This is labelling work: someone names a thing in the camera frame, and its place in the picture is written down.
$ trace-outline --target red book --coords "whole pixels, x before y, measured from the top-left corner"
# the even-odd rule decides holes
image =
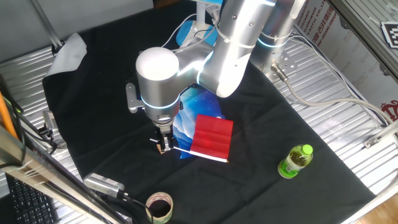
[[[227,162],[233,121],[198,114],[190,154]]]

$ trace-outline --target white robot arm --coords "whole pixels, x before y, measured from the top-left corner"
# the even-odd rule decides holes
[[[175,53],[153,47],[138,56],[141,98],[146,115],[157,127],[161,151],[173,148],[172,123],[180,109],[181,92],[197,83],[225,98],[239,86],[249,59],[260,70],[270,68],[275,62],[270,55],[283,50],[280,43],[287,41],[304,2],[228,0],[215,23],[215,46],[195,44],[199,39],[193,39],[189,44],[194,47]]]

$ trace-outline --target blue object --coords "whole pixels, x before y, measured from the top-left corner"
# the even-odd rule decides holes
[[[222,3],[223,3],[223,0],[200,0],[200,1],[211,3],[211,4],[218,4],[218,5],[222,5]]]
[[[184,40],[187,38],[189,32],[191,31],[193,25],[193,21],[185,21],[182,26],[180,27],[180,30],[178,31],[178,34],[175,38],[175,41],[179,46],[182,45]],[[209,32],[212,30],[213,26],[209,26],[208,30],[205,32],[204,37],[206,37]],[[217,31],[213,31],[213,33],[210,34],[209,37],[206,38],[206,42],[212,46],[214,46],[216,40],[217,40]]]
[[[179,148],[189,151],[192,145],[193,134],[198,114],[225,118],[221,114],[220,104],[212,92],[199,87],[190,88],[180,97],[184,109],[180,110],[173,123],[173,134]],[[192,156],[181,152],[181,159]]]
[[[185,21],[184,24],[182,24],[182,26],[180,27],[180,30],[178,31],[178,34],[175,38],[175,41],[179,46],[181,46],[185,38],[187,38],[187,35],[191,30],[192,24],[193,21]]]

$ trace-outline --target white cable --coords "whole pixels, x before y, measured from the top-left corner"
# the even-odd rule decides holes
[[[304,39],[304,40],[308,43],[309,46],[305,45],[305,44],[304,44],[303,42],[301,42],[301,41],[297,41],[297,40],[292,39],[292,38],[294,38],[294,37],[300,37],[300,38]],[[351,93],[351,95],[353,95],[353,96],[356,95],[356,94],[352,91],[352,89],[348,86],[347,81],[343,78],[343,75],[342,75],[338,70],[336,70],[336,69],[331,65],[331,63],[329,63],[329,62],[327,61],[327,59],[325,59],[322,55],[320,55],[320,54],[318,53],[318,51],[313,47],[313,45],[312,45],[305,37],[303,37],[303,36],[301,36],[301,35],[295,35],[295,36],[290,37],[289,40],[291,40],[291,41],[293,41],[293,42],[296,42],[296,43],[298,43],[298,44],[302,44],[304,47],[307,47],[308,49],[312,49],[312,50],[321,58],[321,62],[324,64],[324,66],[326,66],[326,68],[327,68],[328,65],[329,65],[330,68],[337,74],[337,76],[340,78],[340,80],[343,82],[343,84],[347,87],[347,90]],[[383,116],[384,113],[381,113],[381,114],[380,114],[380,112],[378,112],[378,111],[374,111],[374,112],[377,113],[377,114],[379,114],[380,117],[384,120],[384,122],[385,122],[386,124],[389,124],[389,123],[387,122],[387,120],[385,119],[385,117]]]
[[[285,84],[287,86],[287,88],[290,90],[290,92],[292,92],[292,94],[294,95],[294,97],[296,97],[296,99],[298,99],[298,101],[300,103],[303,103],[305,105],[309,105],[309,106],[327,106],[327,105],[331,105],[333,103],[340,103],[340,102],[353,102],[353,103],[360,103],[362,105],[368,106],[370,107],[372,110],[377,111],[378,113],[380,113],[380,115],[382,115],[389,124],[391,124],[393,121],[391,120],[390,117],[388,117],[388,115],[386,115],[385,113],[383,113],[383,111],[381,111],[378,107],[374,106],[371,103],[368,103],[366,101],[363,100],[359,100],[359,99],[354,99],[354,98],[342,98],[342,99],[335,99],[335,100],[329,100],[329,101],[324,101],[324,102],[319,102],[319,103],[314,103],[314,102],[308,102],[305,101],[303,98],[299,97],[298,94],[294,91],[292,85],[290,84],[290,82],[288,80],[285,81]]]
[[[172,37],[174,36],[176,31],[182,26],[182,24],[184,24],[185,21],[187,21],[189,18],[191,18],[192,16],[195,16],[195,15],[196,15],[196,13],[194,13],[194,14],[188,16],[187,18],[185,18],[184,21],[182,21],[182,23],[177,28],[175,28],[175,30],[172,33],[172,35],[169,37],[169,39],[166,41],[166,43],[164,43],[164,45],[162,45],[162,47],[166,46],[166,44],[172,39]]]
[[[301,42],[301,41],[297,41],[297,40],[292,39],[292,38],[294,38],[294,37],[300,37],[300,38],[304,39],[304,40],[308,43],[309,46],[305,45],[305,44],[304,44],[303,42]],[[337,74],[337,76],[338,76],[338,77],[340,78],[340,80],[343,82],[343,84],[347,87],[348,91],[349,91],[352,95],[355,95],[355,93],[352,92],[351,88],[348,87],[348,84],[347,84],[346,80],[343,78],[343,75],[342,75],[339,71],[337,71],[337,70],[331,65],[331,63],[328,62],[328,60],[326,60],[322,55],[320,55],[320,54],[318,53],[318,51],[315,49],[315,47],[313,47],[313,45],[312,45],[305,37],[303,37],[303,36],[301,36],[301,35],[295,35],[295,36],[292,36],[291,38],[289,38],[289,40],[290,40],[290,41],[293,41],[293,42],[296,42],[296,43],[298,43],[298,44],[302,44],[304,47],[307,47],[307,48],[309,48],[309,49],[312,49],[312,50],[321,58],[321,62],[324,64],[324,66],[327,68],[328,65],[329,65],[330,68]]]
[[[202,40],[199,40],[198,42],[196,42],[196,43],[194,43],[194,44],[192,44],[192,45],[188,45],[188,46],[186,46],[186,47],[180,47],[179,49],[173,49],[173,50],[171,50],[171,51],[172,51],[172,52],[181,52],[181,51],[183,51],[183,50],[191,49],[192,47],[194,47],[194,46],[196,46],[196,45],[202,43],[203,41],[205,41],[205,40],[211,35],[211,33],[214,31],[214,29],[215,29],[215,26],[212,28],[212,30],[210,30],[210,32],[209,32],[209,33],[206,35],[206,37],[204,37]]]
[[[279,39],[284,39],[284,38],[286,38],[286,37],[289,37],[289,36],[291,35],[292,31],[293,31],[293,30],[291,30],[291,31],[289,32],[289,34],[287,34],[287,35],[285,35],[285,36],[282,36],[282,37],[271,37],[271,36],[269,36],[269,35],[263,33],[262,31],[261,31],[261,34],[264,35],[264,36],[266,36],[267,38],[270,38],[270,39],[274,40],[274,42],[275,42],[275,41],[277,41],[277,40],[279,40]]]
[[[218,32],[218,34],[220,35],[220,37],[222,37],[224,39],[224,42],[226,43],[233,43],[233,44],[237,44],[238,46],[242,47],[242,48],[246,48],[246,49],[253,49],[256,45],[246,45],[246,44],[241,44],[236,40],[232,40],[229,37],[227,37],[226,35],[224,35],[220,29],[218,28],[217,23],[214,24],[214,26],[216,27],[216,30]]]

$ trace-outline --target tape roll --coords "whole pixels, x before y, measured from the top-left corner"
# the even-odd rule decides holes
[[[154,193],[153,195],[151,195],[145,204],[148,207],[150,207],[154,202],[156,202],[158,200],[166,201],[170,205],[170,211],[165,216],[159,217],[159,218],[154,217],[155,224],[164,224],[164,223],[167,223],[167,221],[169,221],[170,218],[172,217],[174,203],[173,203],[173,199],[171,198],[171,196],[168,193],[157,192],[157,193]],[[150,213],[149,213],[148,209],[145,209],[145,210],[147,212],[147,218],[151,222],[152,218],[150,216]]]

